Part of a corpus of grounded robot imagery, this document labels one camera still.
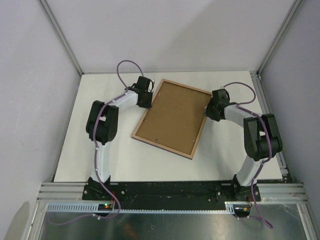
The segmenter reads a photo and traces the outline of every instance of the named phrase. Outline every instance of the white platform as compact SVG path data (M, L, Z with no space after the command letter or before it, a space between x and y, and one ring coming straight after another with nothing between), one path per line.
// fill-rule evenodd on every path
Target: white platform
M139 74L121 75L127 85L137 81ZM195 88L212 91L231 82L243 82L252 87L248 71L163 72L146 73L155 79L155 89L161 79L168 79ZM94 145L86 133L86 123L93 101L109 101L124 90L116 74L86 74L79 91L66 133L57 167L55 182L86 182L94 161ZM242 85L227 87L232 102L245 102L253 94ZM246 106L261 113L255 102ZM193 160L132 139L144 109L133 106L119 116L118 132L111 145L111 181L218 181L230 180L246 157L243 129L235 123L207 119ZM281 179L277 160L266 164L258 179Z

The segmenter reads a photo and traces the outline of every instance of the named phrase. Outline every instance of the wooden picture frame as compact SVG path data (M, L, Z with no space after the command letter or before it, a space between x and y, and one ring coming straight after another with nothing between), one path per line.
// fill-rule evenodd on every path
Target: wooden picture frame
M192 159L206 123L207 117L204 116L204 112L211 96L211 92L162 79L153 95L152 108L146 109L143 113L132 138ZM176 136L172 133L174 131L185 136ZM157 135L162 136L162 143L158 142Z

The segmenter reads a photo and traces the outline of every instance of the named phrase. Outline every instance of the purple cable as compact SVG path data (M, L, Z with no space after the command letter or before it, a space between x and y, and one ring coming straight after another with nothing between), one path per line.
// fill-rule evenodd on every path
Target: purple cable
M134 61L131 60L122 60L121 62L118 63L118 65L116 66L116 74L118 75L118 78L120 79L120 81L122 82L122 84L125 86L125 91L127 91L128 86L125 84L125 81L123 81L123 79L121 78L120 74L119 74L119 67L122 63L132 63L134 65L137 66L137 68L139 69L140 73L142 76L144 76L144 73L142 72L141 68L139 67L138 64L136 64Z
M251 181L251 186L250 186L250 187L251 187L251 195L252 195L252 198L253 198L254 206L255 206L256 211L258 212L259 216L251 216L250 218L257 219L257 220L261 220L269 229L273 229L274 226L273 226L270 222L268 222L268 221L263 217L263 215L261 214L260 209L259 209L259 207L258 207L258 205L257 205L257 201L256 201L256 198L255 198L255 194L254 194L254 183L255 183L255 180L256 180L256 178L258 177L258 175L260 174L262 168L264 167L264 164L267 163L267 162L269 162L269 161L271 160L271 158L272 158L272 148L271 148L270 137L269 137L269 134L268 134L267 127L266 127L263 119L261 118L261 116L259 116L257 113L255 113L255 112L253 112L253 111L250 111L250 110L248 110L248 109L243 108L243 107L240 106L240 105L244 105L244 104L250 104L250 103L252 103L254 100L256 100L256 97L257 97L256 92L255 92L255 91L253 90L253 88L250 87L249 85L247 85L247 84L245 84L245 83L242 83L242 82L238 82L238 81L228 83L228 84L224 85L223 87L225 88L225 87L227 87L227 86L229 86L229 85L232 85L232 84L244 85L244 86L248 87L248 88L253 92L253 99L252 99L251 101L240 102L240 103L238 103L238 104L236 105L236 107L237 107L238 109L240 109L240 110L248 113L248 114L251 114L251 115L257 117L257 118L259 119L259 121L261 122L262 128L263 128L263 130L264 130L264 133L265 133L266 142L267 142L268 150L269 150L269 156L268 156L267 160L262 161L262 163L261 163L258 171L257 171L256 174L253 176L252 181Z
M229 86L229 85L232 85L232 84L240 84L240 85L246 86L247 88L249 88L249 89L253 92L253 99L252 99L251 101L240 102L240 103L238 103L238 104L236 105L237 107L239 107L240 105L243 105L243 104L253 103L254 100L256 100L257 95L256 95L255 90L254 90L252 87L250 87L249 85L247 85L247 84L245 84L245 83L243 83L243 82L234 81L234 82L231 82L231 83L228 83L228 84L224 85L223 87L225 88L225 87L227 87L227 86Z
M259 216L242 216L242 217L239 217L239 216L237 216L237 214L234 214L234 216L235 216L237 219L240 219L240 220L255 219L255 220L261 221L261 217L259 217Z
M125 84L125 82L123 81L123 79L120 77L120 74L119 74L119 66L120 66L122 63L125 63L125 62L132 63L132 64L136 65L136 66L138 67L138 69L140 70L141 75L144 76L141 68L140 68L139 65L136 64L134 61L131 61L131 60L122 60L121 62L119 62L118 65L116 66L116 74L118 75L119 80L122 82L122 84L123 84L124 87L125 87L125 93L123 93L123 94L117 96L116 98L114 98L113 100L105 103L105 104L102 106L102 108L100 109L99 114L98 114L98 116L97 116L97 118L96 118L96 121L95 121L95 123L94 123L94 128L93 128L93 142L94 142L94 145L95 145L95 150L94 150L94 169L95 169L95 175L96 175L96 178L98 179L100 185L103 187L103 189L104 189L108 194L110 194L111 197L114 198L114 200L116 201L116 203L117 203L118 206L119 206L119 207L118 207L118 211L117 211L114 215L111 215L111 216L98 216L98 219L112 219L112 218L114 218L115 216L117 216L117 215L120 213L120 211L121 211L121 204L120 204L118 198L104 185L104 183L102 182L102 180L101 180L101 178L100 178L100 176L99 176L99 174L98 174L98 170L97 170L97 169L98 169L98 158L97 158L97 156L98 156L98 149L99 149L99 147L98 147L98 143L97 143L97 140L96 140L96 133L97 133L98 123L99 123L100 117L101 117L104 109L105 109L109 104L111 104L113 101L118 100L119 98L121 98L121 97L123 97L124 95L126 95L126 93L128 92L128 86ZM62 222L62 223L54 223L54 222L51 222L49 219L48 219L48 222L49 222L50 224L52 224L52 225L55 225L55 226L63 226L63 225L71 224L71 223L73 223L73 222L75 222L75 221L77 221L77 220L79 220L79 219L82 219L82 218L84 218L84 217L89 217L89 216L92 216L92 214L84 214L84 215L81 215L81 216L76 217L75 219L72 219L72 220L67 221L67 222Z
M122 82L122 84L125 86L125 93L121 94L120 96L117 96L116 98L114 98L113 100L105 103L102 108L100 109L99 111L99 114L98 116L96 117L96 120L95 120L95 123L94 123L94 127L93 127L93 142L94 142L94 145L95 145L95 150L94 150L94 169L95 169L95 175L96 175L96 178L98 179L100 185L103 187L103 189L108 193L110 194L110 196L112 196L114 198L114 200L116 201L116 203L118 204L118 211L112 215L112 216L103 216L103 217L100 217L102 219L112 219L114 218L115 216L117 216L120 211L121 211L121 205L120 205L120 202L118 200L118 198L104 185L104 183L102 182L99 174L98 174L98 143L97 143L97 140L96 140L96 133L97 133L97 128L98 128L98 123L99 123L99 120L100 120L100 117L102 116L102 113L103 111L105 110L105 108L111 104L113 101L116 101L118 100L119 98L123 97L127 91L128 91L128 87L127 85L125 84L125 82L123 81L123 79L120 77L120 74L119 74L119 66L122 64L122 63L125 63L125 62L128 62L128 63L132 63L134 65L136 65L138 67L138 69L140 70L141 72L141 75L144 76L141 68L139 67L138 64L136 64L134 61L131 61L131 60L122 60L121 62L118 63L118 65L116 66L116 74L118 75L118 78L120 79L120 81Z

